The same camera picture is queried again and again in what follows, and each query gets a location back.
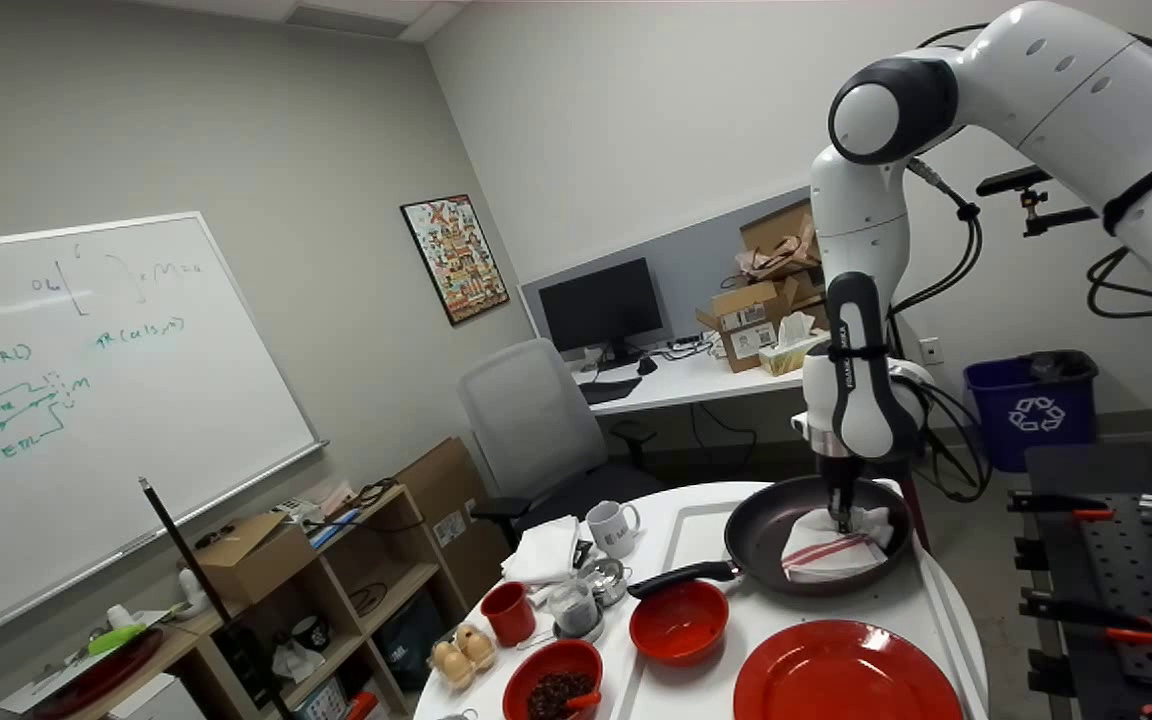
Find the round table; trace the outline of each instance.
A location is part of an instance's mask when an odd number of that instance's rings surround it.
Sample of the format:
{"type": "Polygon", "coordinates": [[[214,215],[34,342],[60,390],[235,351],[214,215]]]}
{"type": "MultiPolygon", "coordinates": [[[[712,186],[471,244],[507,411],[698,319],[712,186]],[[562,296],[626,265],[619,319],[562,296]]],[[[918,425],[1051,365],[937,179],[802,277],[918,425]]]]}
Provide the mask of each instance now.
{"type": "MultiPolygon", "coordinates": [[[[647,578],[665,567],[679,567],[692,559],[729,559],[725,519],[729,513],[769,486],[766,481],[717,481],[689,483],[658,496],[631,501],[642,513],[642,534],[626,554],[630,578],[647,578]]],[[[769,599],[748,583],[729,586],[729,636],[717,661],[685,670],[653,666],[635,655],[630,640],[630,617],[635,609],[631,597],[607,609],[594,645],[605,655],[605,703],[599,720],[631,720],[631,716],[732,716],[732,685],[751,646],[777,636],[789,625],[805,618],[865,618],[888,633],[902,633],[920,651],[928,651],[942,670],[957,685],[965,716],[987,716],[987,679],[978,625],[965,609],[965,597],[953,586],[944,567],[918,546],[918,559],[902,564],[883,578],[851,597],[829,599],[769,599]]],[[[553,617],[538,613],[538,636],[499,646],[496,664],[483,666],[471,687],[449,691],[442,676],[433,676],[420,691],[416,720],[491,720],[499,716],[499,695],[507,676],[538,646],[553,645],[553,617]]]]}

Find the office chair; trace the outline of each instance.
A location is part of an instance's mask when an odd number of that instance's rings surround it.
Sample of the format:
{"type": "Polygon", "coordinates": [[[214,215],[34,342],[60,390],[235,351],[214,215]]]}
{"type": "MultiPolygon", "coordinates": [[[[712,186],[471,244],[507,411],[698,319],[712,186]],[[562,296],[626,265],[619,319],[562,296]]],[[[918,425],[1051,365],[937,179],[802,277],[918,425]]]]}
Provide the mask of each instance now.
{"type": "Polygon", "coordinates": [[[665,486],[607,460],[605,432],[548,341],[514,342],[464,372],[459,398],[490,460],[490,501],[471,516],[496,519],[514,546],[532,523],[665,486]]]}

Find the robotic arm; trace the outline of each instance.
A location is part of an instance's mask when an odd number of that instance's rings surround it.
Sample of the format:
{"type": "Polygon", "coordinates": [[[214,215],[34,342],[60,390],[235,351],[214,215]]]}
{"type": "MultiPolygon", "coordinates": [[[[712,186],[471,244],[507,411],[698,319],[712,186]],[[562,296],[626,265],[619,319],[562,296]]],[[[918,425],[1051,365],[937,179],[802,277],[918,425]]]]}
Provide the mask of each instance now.
{"type": "Polygon", "coordinates": [[[965,51],[859,69],[814,165],[834,346],[805,369],[822,455],[898,460],[920,417],[892,387],[888,307],[908,265],[903,166],[987,127],[1063,179],[1152,268],[1152,49],[1059,3],[1021,3],[965,51]]]}

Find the black frying pan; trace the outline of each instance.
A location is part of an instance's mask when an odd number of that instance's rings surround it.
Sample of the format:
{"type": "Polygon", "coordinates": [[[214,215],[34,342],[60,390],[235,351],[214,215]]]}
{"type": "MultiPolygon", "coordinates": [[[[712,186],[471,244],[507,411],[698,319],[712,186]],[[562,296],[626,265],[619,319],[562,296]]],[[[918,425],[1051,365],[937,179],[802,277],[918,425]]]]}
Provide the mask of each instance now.
{"type": "Polygon", "coordinates": [[[647,597],[658,586],[685,583],[698,576],[712,576],[712,578],[748,576],[759,591],[771,591],[771,597],[840,597],[840,591],[879,578],[883,571],[902,564],[902,554],[908,554],[903,501],[888,492],[883,483],[857,483],[851,507],[888,507],[888,519],[892,519],[892,538],[883,546],[888,564],[875,564],[848,578],[822,578],[822,583],[785,578],[780,551],[785,551],[789,527],[824,505],[829,505],[824,481],[785,481],[785,483],[759,486],[743,505],[735,505],[735,513],[725,523],[732,559],[685,564],[653,578],[642,578],[630,591],[647,597]]]}

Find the trash bin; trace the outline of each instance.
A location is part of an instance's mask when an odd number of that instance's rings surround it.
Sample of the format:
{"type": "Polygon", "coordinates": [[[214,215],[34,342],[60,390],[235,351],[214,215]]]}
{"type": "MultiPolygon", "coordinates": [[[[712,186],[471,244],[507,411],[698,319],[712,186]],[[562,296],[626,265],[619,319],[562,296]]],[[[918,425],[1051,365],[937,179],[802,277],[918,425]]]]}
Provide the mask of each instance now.
{"type": "Polygon", "coordinates": [[[973,365],[965,375],[994,468],[1025,473],[1025,450],[1036,443],[1095,443],[1091,354],[1033,351],[973,365]]]}

